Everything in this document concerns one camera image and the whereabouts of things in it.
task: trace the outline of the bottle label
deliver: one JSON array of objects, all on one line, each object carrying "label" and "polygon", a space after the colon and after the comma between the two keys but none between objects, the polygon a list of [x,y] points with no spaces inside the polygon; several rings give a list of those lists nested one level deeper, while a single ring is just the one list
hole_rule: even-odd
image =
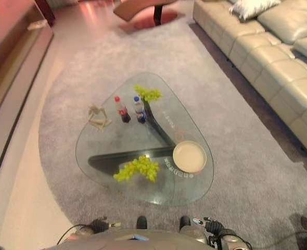
[{"label": "bottle label", "polygon": [[119,115],[124,116],[128,113],[127,108],[125,107],[124,109],[118,110]]},{"label": "bottle label", "polygon": [[136,112],[136,116],[138,118],[142,118],[142,117],[144,117],[144,112]]}]

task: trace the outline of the tiled floor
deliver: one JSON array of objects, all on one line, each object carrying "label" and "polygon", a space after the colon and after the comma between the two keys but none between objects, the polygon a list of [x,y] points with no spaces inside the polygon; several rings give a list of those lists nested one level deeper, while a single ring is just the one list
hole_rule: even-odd
[{"label": "tiled floor", "polygon": [[[0,171],[0,246],[5,249],[52,246],[72,226],[55,202],[41,167],[40,116],[49,88],[73,54],[123,23],[112,13],[113,8],[111,0],[98,0],[56,11],[55,37]],[[178,1],[169,8],[191,16],[193,1]],[[153,8],[141,15],[149,12],[153,13]]]}]

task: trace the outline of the sectional sofa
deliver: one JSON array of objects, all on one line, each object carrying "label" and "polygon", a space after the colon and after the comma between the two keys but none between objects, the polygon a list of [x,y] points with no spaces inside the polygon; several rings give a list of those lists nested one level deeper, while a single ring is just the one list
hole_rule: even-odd
[{"label": "sectional sofa", "polygon": [[193,18],[307,149],[307,0],[240,21],[229,1],[196,0]]}]

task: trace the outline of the chair leg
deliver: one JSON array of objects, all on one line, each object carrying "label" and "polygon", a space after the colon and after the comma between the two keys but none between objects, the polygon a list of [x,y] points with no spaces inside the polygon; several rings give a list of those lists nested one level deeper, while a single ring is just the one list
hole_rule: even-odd
[{"label": "chair leg", "polygon": [[161,25],[161,17],[162,17],[162,5],[156,5],[155,6],[155,12],[153,13],[153,19],[155,21],[155,25]]}]

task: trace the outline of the wooden chair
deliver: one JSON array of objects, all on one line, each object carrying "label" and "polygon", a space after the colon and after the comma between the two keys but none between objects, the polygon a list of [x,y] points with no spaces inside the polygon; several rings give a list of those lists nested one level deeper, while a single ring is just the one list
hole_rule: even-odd
[{"label": "wooden chair", "polygon": [[171,4],[177,0],[127,0],[114,9],[113,13],[125,21],[130,21],[141,10],[150,6],[155,7],[153,19],[156,25],[161,24],[163,5]]}]

